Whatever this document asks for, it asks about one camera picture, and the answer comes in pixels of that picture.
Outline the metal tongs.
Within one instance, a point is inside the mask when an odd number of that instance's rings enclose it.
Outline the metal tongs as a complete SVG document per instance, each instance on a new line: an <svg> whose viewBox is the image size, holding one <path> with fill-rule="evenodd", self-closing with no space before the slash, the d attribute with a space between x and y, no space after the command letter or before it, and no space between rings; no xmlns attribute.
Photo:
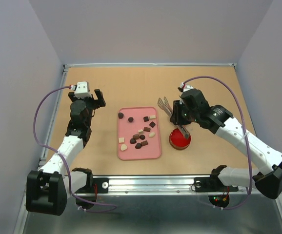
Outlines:
<svg viewBox="0 0 282 234"><path fill-rule="evenodd" d="M186 129L185 125L188 125L191 122L183 115L184 105L180 102L180 100L173 101L173 107L171 107L166 97L163 99L159 98L158 106L165 111L169 117L169 121L179 129L183 137L185 139L189 139L190 133Z"/></svg>

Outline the dark diamond chocolate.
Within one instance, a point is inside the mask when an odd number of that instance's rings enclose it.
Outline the dark diamond chocolate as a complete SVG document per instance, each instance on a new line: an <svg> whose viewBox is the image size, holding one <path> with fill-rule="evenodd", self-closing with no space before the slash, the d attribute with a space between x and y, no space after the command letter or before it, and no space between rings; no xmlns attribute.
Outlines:
<svg viewBox="0 0 282 234"><path fill-rule="evenodd" d="M149 126L152 127L152 128L154 128L154 127L156 126L156 124L155 124L155 122L152 121L152 122L149 124Z"/></svg>

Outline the white oval chocolate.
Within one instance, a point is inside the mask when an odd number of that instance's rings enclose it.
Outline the white oval chocolate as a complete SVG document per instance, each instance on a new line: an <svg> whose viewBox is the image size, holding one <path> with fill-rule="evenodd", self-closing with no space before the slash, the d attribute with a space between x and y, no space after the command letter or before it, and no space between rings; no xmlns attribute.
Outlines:
<svg viewBox="0 0 282 234"><path fill-rule="evenodd" d="M155 132L151 132L148 136L149 137L154 137L155 136Z"/></svg>

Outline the brown rectangular chocolate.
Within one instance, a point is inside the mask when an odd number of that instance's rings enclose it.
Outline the brown rectangular chocolate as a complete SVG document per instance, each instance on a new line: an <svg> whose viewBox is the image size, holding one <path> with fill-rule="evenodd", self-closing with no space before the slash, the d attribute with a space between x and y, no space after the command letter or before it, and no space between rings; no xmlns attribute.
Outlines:
<svg viewBox="0 0 282 234"><path fill-rule="evenodd" d="M149 127L144 127L144 129L143 129L145 132L150 132L151 131L151 128L149 128Z"/></svg>

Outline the brown oval chocolate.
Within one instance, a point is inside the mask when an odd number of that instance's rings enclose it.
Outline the brown oval chocolate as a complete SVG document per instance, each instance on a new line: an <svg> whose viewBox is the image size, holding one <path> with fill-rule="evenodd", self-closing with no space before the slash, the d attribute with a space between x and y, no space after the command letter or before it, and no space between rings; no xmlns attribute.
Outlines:
<svg viewBox="0 0 282 234"><path fill-rule="evenodd" d="M133 139L138 139L138 138L140 138L140 135L139 135L139 134L133 135Z"/></svg>

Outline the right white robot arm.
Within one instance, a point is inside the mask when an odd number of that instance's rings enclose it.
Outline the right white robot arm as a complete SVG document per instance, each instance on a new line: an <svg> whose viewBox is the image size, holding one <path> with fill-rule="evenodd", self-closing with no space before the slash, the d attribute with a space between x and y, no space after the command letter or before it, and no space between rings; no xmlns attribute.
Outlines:
<svg viewBox="0 0 282 234"><path fill-rule="evenodd" d="M181 95L173 102L170 122L178 126L197 123L248 158L248 169L225 165L214 169L209 179L211 188L221 190L232 185L255 188L265 197L276 199L282 193L282 153L248 131L223 106L210 106L201 90L186 85L179 91Z"/></svg>

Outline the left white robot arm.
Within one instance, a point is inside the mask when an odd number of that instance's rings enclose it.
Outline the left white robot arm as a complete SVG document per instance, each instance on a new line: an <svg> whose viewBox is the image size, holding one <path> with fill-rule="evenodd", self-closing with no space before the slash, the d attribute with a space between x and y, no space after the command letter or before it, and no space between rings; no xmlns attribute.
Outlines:
<svg viewBox="0 0 282 234"><path fill-rule="evenodd" d="M89 92L80 94L74 85L70 89L70 120L63 141L58 149L39 142L41 147L53 151L53 155L39 170L32 170L27 175L26 209L29 212L60 216L74 192L79 189L88 192L94 188L90 169L70 170L69 165L91 137L95 111L106 103L99 89L94 90L96 97Z"/></svg>

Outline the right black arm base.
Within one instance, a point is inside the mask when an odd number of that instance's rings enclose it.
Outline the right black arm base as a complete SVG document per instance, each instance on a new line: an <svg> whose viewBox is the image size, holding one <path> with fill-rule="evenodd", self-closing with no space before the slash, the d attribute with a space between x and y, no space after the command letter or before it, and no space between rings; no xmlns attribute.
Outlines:
<svg viewBox="0 0 282 234"><path fill-rule="evenodd" d="M197 193L209 193L209 202L220 208L227 208L230 202L230 193L238 192L238 187L224 186L219 179L213 176L195 177L190 190Z"/></svg>

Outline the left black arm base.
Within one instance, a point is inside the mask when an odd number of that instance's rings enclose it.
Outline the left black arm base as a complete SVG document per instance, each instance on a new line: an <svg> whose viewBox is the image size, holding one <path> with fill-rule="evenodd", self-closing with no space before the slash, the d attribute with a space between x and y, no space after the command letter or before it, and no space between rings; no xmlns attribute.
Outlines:
<svg viewBox="0 0 282 234"><path fill-rule="evenodd" d="M109 178L94 177L92 170L85 168L74 168L71 176L73 193L83 199L76 198L76 205L80 210L93 211L92 202L97 203L98 194L108 193Z"/></svg>

